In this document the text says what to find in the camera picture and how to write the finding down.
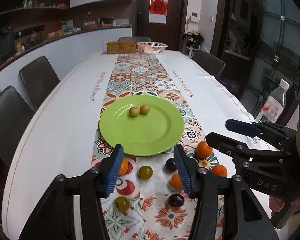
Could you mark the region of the orange kumquat hidden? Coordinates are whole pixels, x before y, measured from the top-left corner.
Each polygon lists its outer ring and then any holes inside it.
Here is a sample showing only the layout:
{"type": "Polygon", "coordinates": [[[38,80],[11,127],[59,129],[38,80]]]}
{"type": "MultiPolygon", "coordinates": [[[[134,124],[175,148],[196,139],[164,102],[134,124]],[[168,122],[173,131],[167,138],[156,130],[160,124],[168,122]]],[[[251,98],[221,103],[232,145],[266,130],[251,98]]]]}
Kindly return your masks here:
{"type": "Polygon", "coordinates": [[[211,169],[211,173],[215,176],[226,178],[228,175],[228,171],[223,165],[216,165],[211,169]]]}

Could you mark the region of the orange kumquat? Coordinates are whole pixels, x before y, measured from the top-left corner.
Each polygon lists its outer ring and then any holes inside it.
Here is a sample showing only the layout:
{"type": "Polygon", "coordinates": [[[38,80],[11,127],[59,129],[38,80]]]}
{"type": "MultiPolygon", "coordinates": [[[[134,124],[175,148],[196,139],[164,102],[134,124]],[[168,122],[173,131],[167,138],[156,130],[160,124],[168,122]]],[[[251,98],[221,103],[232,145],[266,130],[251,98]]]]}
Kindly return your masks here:
{"type": "Polygon", "coordinates": [[[196,148],[196,155],[202,159],[208,158],[213,153],[213,149],[207,144],[206,141],[198,143],[196,148]]]}
{"type": "Polygon", "coordinates": [[[129,162],[127,161],[127,159],[123,159],[121,167],[120,167],[120,171],[119,171],[119,176],[125,175],[128,168],[129,168],[129,162]]]}
{"type": "Polygon", "coordinates": [[[171,187],[177,190],[183,189],[182,182],[178,173],[171,176],[170,185],[171,187]]]}

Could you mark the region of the dark plum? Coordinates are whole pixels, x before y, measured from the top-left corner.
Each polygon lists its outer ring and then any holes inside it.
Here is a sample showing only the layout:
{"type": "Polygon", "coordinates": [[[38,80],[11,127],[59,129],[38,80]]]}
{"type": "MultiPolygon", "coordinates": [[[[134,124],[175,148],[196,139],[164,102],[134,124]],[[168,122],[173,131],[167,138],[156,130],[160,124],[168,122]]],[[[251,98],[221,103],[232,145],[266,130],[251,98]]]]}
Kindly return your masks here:
{"type": "Polygon", "coordinates": [[[181,207],[185,202],[181,194],[175,193],[169,196],[167,203],[170,207],[181,207]]]}
{"type": "Polygon", "coordinates": [[[174,158],[169,158],[165,163],[165,167],[166,167],[167,170],[169,170],[171,172],[175,171],[177,168],[176,168],[174,158]]]}

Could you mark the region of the green grape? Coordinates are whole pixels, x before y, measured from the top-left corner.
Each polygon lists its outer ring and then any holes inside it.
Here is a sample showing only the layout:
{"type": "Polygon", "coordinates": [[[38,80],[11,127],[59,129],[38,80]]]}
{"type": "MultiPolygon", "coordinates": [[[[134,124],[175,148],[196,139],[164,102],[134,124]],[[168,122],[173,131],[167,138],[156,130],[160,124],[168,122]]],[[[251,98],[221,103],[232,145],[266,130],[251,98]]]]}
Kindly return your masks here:
{"type": "Polygon", "coordinates": [[[148,165],[144,165],[139,168],[138,176],[143,180],[147,180],[153,176],[153,169],[148,165]]]}
{"type": "Polygon", "coordinates": [[[126,197],[117,197],[114,200],[114,206],[117,208],[118,211],[120,212],[126,212],[129,210],[131,204],[130,201],[126,197]]]}

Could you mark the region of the brown longan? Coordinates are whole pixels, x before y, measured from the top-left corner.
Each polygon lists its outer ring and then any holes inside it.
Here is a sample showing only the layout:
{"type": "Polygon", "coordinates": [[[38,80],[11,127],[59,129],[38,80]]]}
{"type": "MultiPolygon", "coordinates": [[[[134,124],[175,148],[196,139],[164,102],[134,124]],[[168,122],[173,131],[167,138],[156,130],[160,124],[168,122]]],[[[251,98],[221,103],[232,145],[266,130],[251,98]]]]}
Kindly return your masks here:
{"type": "Polygon", "coordinates": [[[142,106],[140,107],[140,113],[143,114],[143,115],[148,114],[149,111],[150,111],[149,105],[142,105],[142,106]]]}
{"type": "Polygon", "coordinates": [[[132,117],[138,116],[139,113],[140,113],[140,110],[139,110],[138,107],[131,107],[130,110],[129,110],[129,114],[130,114],[130,116],[132,116],[132,117]]]}

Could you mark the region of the white kitchen counter cabinet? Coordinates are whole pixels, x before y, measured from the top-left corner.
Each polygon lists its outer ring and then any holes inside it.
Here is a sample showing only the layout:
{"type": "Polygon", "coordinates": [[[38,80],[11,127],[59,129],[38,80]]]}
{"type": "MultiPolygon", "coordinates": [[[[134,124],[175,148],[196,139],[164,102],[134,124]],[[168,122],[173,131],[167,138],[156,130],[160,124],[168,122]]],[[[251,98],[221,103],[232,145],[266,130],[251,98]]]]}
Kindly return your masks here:
{"type": "Polygon", "coordinates": [[[106,43],[131,35],[131,25],[82,31],[23,53],[0,69],[0,91],[13,86],[20,94],[23,93],[19,70],[41,56],[48,59],[59,79],[63,79],[90,54],[106,51],[106,43]]]}

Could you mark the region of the clear water bottle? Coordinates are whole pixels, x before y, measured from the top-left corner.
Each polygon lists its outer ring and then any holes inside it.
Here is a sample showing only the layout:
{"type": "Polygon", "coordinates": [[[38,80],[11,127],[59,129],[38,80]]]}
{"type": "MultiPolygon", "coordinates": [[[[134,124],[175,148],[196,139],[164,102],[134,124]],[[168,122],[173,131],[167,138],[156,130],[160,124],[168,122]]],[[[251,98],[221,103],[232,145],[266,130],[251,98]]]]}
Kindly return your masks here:
{"type": "Polygon", "coordinates": [[[276,123],[286,106],[286,92],[290,85],[284,79],[280,80],[279,87],[270,92],[264,106],[258,113],[255,122],[268,121],[276,123]]]}

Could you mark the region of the patterned table runner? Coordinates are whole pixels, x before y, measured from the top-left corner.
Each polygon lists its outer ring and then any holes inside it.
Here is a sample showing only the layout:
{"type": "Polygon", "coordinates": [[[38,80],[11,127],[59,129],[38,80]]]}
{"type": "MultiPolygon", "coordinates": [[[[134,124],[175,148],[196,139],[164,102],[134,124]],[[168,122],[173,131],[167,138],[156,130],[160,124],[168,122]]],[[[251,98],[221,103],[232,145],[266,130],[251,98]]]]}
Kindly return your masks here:
{"type": "Polygon", "coordinates": [[[106,86],[92,165],[121,144],[125,157],[114,192],[102,200],[111,239],[187,239],[196,209],[173,167],[176,144],[201,167],[218,165],[214,154],[196,154],[205,134],[177,73],[162,57],[119,54],[106,86]]]}

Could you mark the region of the white tablecloth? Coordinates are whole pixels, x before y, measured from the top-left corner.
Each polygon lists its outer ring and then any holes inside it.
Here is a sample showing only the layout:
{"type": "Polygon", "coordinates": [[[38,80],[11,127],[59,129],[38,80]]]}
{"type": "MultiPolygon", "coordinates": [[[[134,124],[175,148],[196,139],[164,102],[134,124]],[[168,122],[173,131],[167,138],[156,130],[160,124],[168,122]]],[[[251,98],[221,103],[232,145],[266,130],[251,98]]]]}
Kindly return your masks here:
{"type": "MultiPolygon", "coordinates": [[[[94,53],[75,67],[39,107],[25,130],[8,173],[2,225],[10,239],[19,235],[35,205],[58,174],[73,177],[92,165],[97,123],[109,76],[118,55],[94,53]]],[[[213,76],[176,51],[162,55],[167,70],[196,116],[205,136],[216,132],[246,142],[225,129],[228,119],[254,117],[213,76]]]]}

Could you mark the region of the green plastic plate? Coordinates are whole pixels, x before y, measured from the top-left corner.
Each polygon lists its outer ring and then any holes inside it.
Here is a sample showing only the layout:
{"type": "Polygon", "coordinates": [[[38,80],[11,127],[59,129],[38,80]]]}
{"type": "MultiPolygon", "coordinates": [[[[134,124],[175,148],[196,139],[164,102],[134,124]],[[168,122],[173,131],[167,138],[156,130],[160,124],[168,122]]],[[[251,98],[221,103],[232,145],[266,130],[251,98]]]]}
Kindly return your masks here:
{"type": "Polygon", "coordinates": [[[172,103],[155,96],[125,96],[109,105],[101,114],[100,133],[106,143],[122,145],[125,154],[146,157],[169,150],[184,132],[184,120],[172,103]],[[150,111],[132,117],[131,107],[149,105],[150,111]]]}

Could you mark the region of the dark chair right side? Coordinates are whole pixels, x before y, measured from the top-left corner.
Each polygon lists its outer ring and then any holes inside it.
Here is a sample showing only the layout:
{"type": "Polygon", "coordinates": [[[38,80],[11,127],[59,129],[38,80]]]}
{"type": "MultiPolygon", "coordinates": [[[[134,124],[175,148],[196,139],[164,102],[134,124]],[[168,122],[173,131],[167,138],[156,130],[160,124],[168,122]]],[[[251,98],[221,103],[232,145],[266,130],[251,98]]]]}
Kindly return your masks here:
{"type": "Polygon", "coordinates": [[[217,80],[225,68],[225,63],[222,60],[203,50],[197,51],[192,60],[217,80]]]}

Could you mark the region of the dark chair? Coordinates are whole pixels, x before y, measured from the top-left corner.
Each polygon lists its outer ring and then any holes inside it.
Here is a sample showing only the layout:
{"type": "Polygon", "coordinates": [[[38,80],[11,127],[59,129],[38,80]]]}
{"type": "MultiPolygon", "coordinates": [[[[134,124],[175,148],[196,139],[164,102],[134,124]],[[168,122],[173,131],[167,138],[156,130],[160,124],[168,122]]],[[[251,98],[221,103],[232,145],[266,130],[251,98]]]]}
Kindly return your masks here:
{"type": "Polygon", "coordinates": [[[197,51],[192,60],[217,80],[225,68],[225,63],[222,60],[203,50],[197,51]]]}
{"type": "Polygon", "coordinates": [[[60,79],[45,56],[27,64],[19,71],[19,75],[36,110],[60,83],[60,79]]]}
{"type": "Polygon", "coordinates": [[[10,166],[34,111],[14,87],[0,93],[0,158],[10,166]]]}

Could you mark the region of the dark chair near left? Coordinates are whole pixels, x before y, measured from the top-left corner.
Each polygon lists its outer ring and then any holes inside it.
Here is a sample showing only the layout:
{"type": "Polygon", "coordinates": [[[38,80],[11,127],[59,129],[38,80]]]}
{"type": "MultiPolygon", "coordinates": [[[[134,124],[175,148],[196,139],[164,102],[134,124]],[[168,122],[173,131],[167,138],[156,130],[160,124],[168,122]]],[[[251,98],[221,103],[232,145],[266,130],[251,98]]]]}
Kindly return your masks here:
{"type": "Polygon", "coordinates": [[[0,93],[0,158],[10,166],[34,111],[14,87],[0,93]]]}

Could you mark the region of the clear basket of oranges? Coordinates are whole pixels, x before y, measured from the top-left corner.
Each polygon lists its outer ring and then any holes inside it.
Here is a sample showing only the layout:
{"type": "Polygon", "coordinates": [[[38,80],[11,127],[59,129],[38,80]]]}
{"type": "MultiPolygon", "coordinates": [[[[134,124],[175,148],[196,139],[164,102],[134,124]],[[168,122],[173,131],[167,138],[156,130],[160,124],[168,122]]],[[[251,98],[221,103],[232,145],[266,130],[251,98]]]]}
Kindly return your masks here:
{"type": "Polygon", "coordinates": [[[138,42],[138,52],[148,55],[161,55],[168,46],[160,42],[138,42]]]}

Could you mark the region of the dark chair far end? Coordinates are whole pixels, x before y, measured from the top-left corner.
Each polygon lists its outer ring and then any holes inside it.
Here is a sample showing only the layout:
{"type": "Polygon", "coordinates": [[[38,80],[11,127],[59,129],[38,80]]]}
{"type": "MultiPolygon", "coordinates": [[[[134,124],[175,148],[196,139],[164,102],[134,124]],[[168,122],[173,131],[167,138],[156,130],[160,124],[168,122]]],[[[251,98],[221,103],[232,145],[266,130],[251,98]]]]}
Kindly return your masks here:
{"type": "Polygon", "coordinates": [[[121,37],[119,38],[119,41],[135,41],[138,42],[151,42],[150,37],[144,37],[144,36],[136,36],[136,37],[121,37]]]}

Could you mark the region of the woven brown box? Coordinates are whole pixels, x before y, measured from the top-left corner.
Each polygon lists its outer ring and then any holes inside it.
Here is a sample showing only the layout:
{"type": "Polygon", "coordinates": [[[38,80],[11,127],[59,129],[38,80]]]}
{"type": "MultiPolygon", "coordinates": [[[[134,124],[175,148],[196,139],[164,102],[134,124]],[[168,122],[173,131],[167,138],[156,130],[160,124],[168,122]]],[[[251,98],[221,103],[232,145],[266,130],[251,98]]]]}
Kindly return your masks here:
{"type": "Polygon", "coordinates": [[[106,46],[108,54],[129,54],[137,51],[135,41],[113,41],[106,43],[106,46]]]}

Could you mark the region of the dark wooden door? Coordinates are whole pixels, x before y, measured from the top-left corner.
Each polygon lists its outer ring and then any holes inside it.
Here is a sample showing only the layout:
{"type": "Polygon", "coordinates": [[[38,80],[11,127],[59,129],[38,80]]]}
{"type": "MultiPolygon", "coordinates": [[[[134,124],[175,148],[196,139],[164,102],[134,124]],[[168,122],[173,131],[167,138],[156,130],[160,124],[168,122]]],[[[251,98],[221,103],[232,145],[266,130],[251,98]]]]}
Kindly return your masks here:
{"type": "Polygon", "coordinates": [[[133,0],[133,36],[180,51],[185,31],[188,0],[133,0]]]}

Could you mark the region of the red white door poster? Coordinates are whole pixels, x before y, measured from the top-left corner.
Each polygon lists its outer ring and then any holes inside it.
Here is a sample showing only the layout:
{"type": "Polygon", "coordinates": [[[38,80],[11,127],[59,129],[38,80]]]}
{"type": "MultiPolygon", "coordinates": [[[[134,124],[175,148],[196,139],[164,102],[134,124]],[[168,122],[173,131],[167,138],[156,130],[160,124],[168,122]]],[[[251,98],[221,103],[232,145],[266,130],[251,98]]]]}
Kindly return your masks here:
{"type": "Polygon", "coordinates": [[[149,23],[167,23],[168,0],[149,0],[149,23]]]}

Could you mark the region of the black coffee machine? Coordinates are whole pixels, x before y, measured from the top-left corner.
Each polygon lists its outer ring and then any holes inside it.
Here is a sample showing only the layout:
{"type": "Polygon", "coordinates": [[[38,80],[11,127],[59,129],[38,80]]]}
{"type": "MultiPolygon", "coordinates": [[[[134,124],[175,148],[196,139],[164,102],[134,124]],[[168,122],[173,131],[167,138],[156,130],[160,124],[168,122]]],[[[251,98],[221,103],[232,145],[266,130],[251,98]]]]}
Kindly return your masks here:
{"type": "Polygon", "coordinates": [[[15,51],[13,31],[9,25],[0,28],[0,56],[10,57],[15,51]]]}

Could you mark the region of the white wall intercom panel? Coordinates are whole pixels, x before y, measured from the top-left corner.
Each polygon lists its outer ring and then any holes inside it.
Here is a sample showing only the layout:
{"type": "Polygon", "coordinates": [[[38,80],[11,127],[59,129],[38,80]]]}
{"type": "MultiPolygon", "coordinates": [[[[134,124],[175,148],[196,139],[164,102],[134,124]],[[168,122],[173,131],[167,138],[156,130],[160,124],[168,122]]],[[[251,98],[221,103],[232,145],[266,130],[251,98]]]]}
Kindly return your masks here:
{"type": "Polygon", "coordinates": [[[197,12],[191,12],[190,22],[199,24],[200,23],[200,14],[198,14],[197,12]]]}

